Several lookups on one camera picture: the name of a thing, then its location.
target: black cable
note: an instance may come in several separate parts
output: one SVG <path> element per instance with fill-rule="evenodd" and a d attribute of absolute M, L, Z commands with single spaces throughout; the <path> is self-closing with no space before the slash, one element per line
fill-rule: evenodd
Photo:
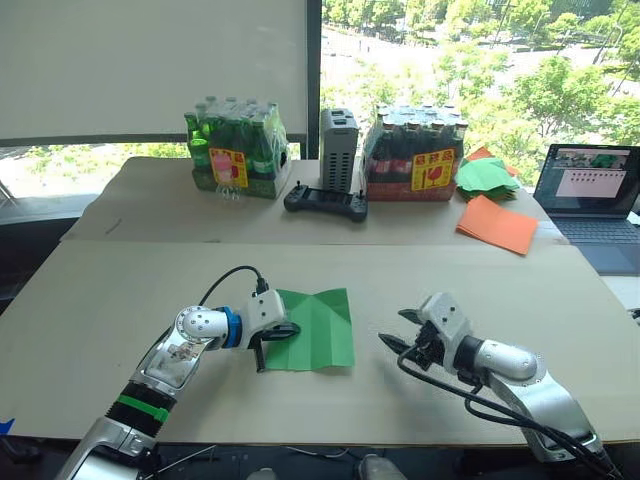
<path fill-rule="evenodd" d="M 414 345 L 413 347 L 408 348 L 398 356 L 397 365 L 398 365 L 398 368 L 400 368 L 400 370 L 411 375 L 414 378 L 417 378 L 418 380 L 422 380 L 423 382 L 429 383 L 434 387 L 438 387 L 449 393 L 453 393 L 454 395 L 458 395 L 459 397 L 464 398 L 465 408 L 467 408 L 467 411 L 469 411 L 470 413 L 472 413 L 473 415 L 479 418 L 492 421 L 495 423 L 501 423 L 504 425 L 512 425 L 520 428 L 529 428 L 532 430 L 536 430 L 542 433 L 543 435 L 547 436 L 548 438 L 552 439 L 553 441 L 555 441 L 558 445 L 560 445 L 562 448 L 564 448 L 569 453 L 571 453 L 577 460 L 582 462 L 585 466 L 587 466 L 587 468 L 592 470 L 594 473 L 606 478 L 612 478 L 612 479 L 622 478 L 622 476 L 619 474 L 619 472 L 617 472 L 615 467 L 611 468 L 609 465 L 607 465 L 606 467 L 602 466 L 601 460 L 593 452 L 586 449 L 584 445 L 582 445 L 580 442 L 577 442 L 574 438 L 564 434 L 564 432 L 560 432 L 559 430 L 555 430 L 555 429 L 540 425 L 539 423 L 535 422 L 533 419 L 525 415 L 522 415 L 498 403 L 495 403 L 491 400 L 488 400 L 486 398 L 476 395 L 477 393 L 476 389 L 477 391 L 480 391 L 479 387 L 481 388 L 481 386 L 476 386 L 472 390 L 472 392 L 467 392 L 460 388 L 454 387 L 453 385 L 440 382 L 439 380 L 436 380 L 433 377 L 429 377 L 428 375 L 424 375 L 416 370 L 413 370 L 412 368 L 407 367 L 406 365 L 404 365 L 404 361 L 406 360 L 407 356 L 413 353 L 417 348 L 418 348 L 417 345 Z M 507 417 L 510 417 L 510 418 L 501 418 L 501 417 L 496 417 L 483 412 L 479 412 L 471 407 L 471 402 L 479 403 L 480 405 L 483 405 L 491 410 L 500 412 L 503 415 L 506 415 Z"/>
<path fill-rule="evenodd" d="M 252 267 L 251 265 L 239 265 L 237 267 L 232 268 L 227 273 L 222 275 L 218 280 L 216 280 L 216 282 L 213 285 L 211 285 L 211 287 L 209 287 L 209 290 L 207 290 L 207 293 L 204 294 L 204 296 L 202 297 L 202 300 L 200 300 L 198 305 L 199 306 L 204 305 L 204 302 L 206 302 L 207 299 L 209 298 L 209 295 L 211 295 L 211 293 L 216 288 L 218 288 L 218 285 L 220 285 L 228 277 L 230 277 L 231 275 L 233 275 L 236 272 L 239 272 L 240 270 L 250 270 L 250 271 L 252 271 L 253 273 L 256 274 L 256 277 L 258 277 L 258 286 L 256 287 L 256 292 L 257 293 L 262 293 L 262 292 L 264 292 L 264 291 L 269 289 L 269 285 L 267 284 L 267 282 L 262 277 L 262 275 L 260 274 L 260 272 L 258 271 L 258 269 L 256 267 Z"/>

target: gray device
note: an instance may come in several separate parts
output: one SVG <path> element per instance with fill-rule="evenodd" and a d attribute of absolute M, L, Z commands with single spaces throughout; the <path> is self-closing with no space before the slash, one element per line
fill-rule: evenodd
<path fill-rule="evenodd" d="M 601 275 L 640 274 L 640 147 L 549 147 L 534 198 Z"/>
<path fill-rule="evenodd" d="M 320 180 L 323 190 L 349 193 L 358 145 L 358 125 L 346 108 L 320 114 Z"/>

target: game controller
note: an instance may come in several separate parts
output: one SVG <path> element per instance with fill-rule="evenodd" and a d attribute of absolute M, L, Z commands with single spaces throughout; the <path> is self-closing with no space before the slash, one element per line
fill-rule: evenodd
<path fill-rule="evenodd" d="M 301 185 L 300 181 L 284 197 L 284 208 L 289 212 L 316 210 L 349 217 L 353 222 L 367 218 L 367 197 L 362 190 L 358 194 L 319 190 Z"/>

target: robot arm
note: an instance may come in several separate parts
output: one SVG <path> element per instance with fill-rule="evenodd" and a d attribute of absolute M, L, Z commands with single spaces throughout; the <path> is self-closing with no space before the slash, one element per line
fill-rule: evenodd
<path fill-rule="evenodd" d="M 395 353 L 423 370 L 437 363 L 468 385 L 490 388 L 511 411 L 563 432 L 611 468 L 602 442 L 582 408 L 549 374 L 540 354 L 473 337 L 469 320 L 445 293 L 433 295 L 417 310 L 402 310 L 399 314 L 421 329 L 413 347 L 391 335 L 380 334 Z M 452 387 L 449 391 L 457 393 L 454 390 L 457 389 Z M 467 399 L 472 396 L 463 393 Z M 522 428 L 522 432 L 539 461 L 552 464 L 574 460 L 575 450 L 567 450 L 565 442 L 559 444 L 532 428 Z"/>
<path fill-rule="evenodd" d="M 183 309 L 149 349 L 107 414 L 80 441 L 56 480 L 138 478 L 139 464 L 150 456 L 156 435 L 205 351 L 254 349 L 260 372 L 265 368 L 262 341 L 298 332 L 297 325 L 286 321 L 275 290 L 254 293 L 237 313 L 229 307 Z"/>

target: window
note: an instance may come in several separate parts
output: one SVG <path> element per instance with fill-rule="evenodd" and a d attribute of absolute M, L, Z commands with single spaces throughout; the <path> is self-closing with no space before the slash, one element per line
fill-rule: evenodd
<path fill-rule="evenodd" d="M 324 0 L 321 108 L 364 136 L 378 104 L 454 104 L 535 185 L 552 143 L 640 140 L 640 4 L 629 0 Z"/>

